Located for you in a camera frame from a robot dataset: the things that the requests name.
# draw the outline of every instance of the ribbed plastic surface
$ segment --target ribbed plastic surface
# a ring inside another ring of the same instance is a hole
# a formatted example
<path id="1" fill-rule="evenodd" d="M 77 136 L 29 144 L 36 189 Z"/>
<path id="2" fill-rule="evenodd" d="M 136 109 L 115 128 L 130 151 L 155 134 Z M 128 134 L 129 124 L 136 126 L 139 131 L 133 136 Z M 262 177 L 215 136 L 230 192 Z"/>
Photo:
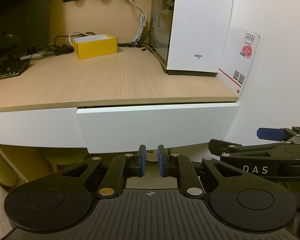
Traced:
<path id="1" fill-rule="evenodd" d="M 101 200 L 81 224 L 53 234 L 19 229 L 6 240 L 295 240 L 286 229 L 251 234 L 219 222 L 202 200 L 176 189 L 125 189 L 118 198 Z"/>

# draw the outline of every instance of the blue clamp handle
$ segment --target blue clamp handle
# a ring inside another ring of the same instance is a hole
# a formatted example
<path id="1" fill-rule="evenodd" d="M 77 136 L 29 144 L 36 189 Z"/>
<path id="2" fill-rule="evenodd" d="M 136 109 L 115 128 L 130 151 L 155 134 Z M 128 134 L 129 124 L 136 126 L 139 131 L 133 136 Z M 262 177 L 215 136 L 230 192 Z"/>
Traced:
<path id="1" fill-rule="evenodd" d="M 145 167 L 146 167 L 146 147 L 143 148 L 142 153 L 142 162 L 141 162 L 141 175 L 145 175 Z"/>
<path id="2" fill-rule="evenodd" d="M 257 137 L 263 140 L 282 142 L 287 138 L 287 133 L 284 129 L 259 128 Z"/>
<path id="3" fill-rule="evenodd" d="M 160 176 L 163 176 L 163 157 L 162 157 L 162 152 L 160 150 L 160 146 L 158 146 L 158 166 L 159 166 Z"/>

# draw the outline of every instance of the metal rivet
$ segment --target metal rivet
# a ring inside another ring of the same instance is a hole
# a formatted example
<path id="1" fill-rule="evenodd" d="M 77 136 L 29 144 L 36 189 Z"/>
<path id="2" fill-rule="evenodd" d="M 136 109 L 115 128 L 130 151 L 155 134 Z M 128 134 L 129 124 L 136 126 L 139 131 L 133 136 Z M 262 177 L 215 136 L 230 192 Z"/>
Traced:
<path id="1" fill-rule="evenodd" d="M 188 192 L 188 194 L 190 194 L 192 196 L 198 196 L 203 193 L 202 189 L 200 189 L 198 187 L 191 187 L 187 190 L 187 192 Z"/>
<path id="2" fill-rule="evenodd" d="M 111 196 L 114 193 L 114 190 L 109 187 L 102 188 L 99 190 L 99 194 L 103 196 Z"/>

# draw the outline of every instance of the drawer front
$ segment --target drawer front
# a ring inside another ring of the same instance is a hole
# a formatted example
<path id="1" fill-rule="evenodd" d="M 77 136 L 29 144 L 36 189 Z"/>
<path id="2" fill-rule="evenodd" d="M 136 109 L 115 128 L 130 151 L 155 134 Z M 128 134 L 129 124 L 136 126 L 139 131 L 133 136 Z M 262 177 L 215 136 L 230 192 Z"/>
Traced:
<path id="1" fill-rule="evenodd" d="M 237 103 L 121 106 L 78 109 L 77 118 L 89 153 L 137 151 L 223 139 Z"/>
<path id="2" fill-rule="evenodd" d="M 0 144 L 32 147 L 86 147 L 77 108 L 0 113 Z"/>

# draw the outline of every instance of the yellow box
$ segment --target yellow box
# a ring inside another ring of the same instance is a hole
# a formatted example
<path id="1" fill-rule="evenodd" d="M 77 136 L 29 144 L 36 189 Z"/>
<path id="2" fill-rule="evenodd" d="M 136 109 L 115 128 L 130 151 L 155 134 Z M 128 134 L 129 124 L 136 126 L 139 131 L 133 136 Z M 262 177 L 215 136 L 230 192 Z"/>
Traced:
<path id="1" fill-rule="evenodd" d="M 106 34 L 75 38 L 72 45 L 78 59 L 115 54 L 118 51 L 118 39 Z"/>

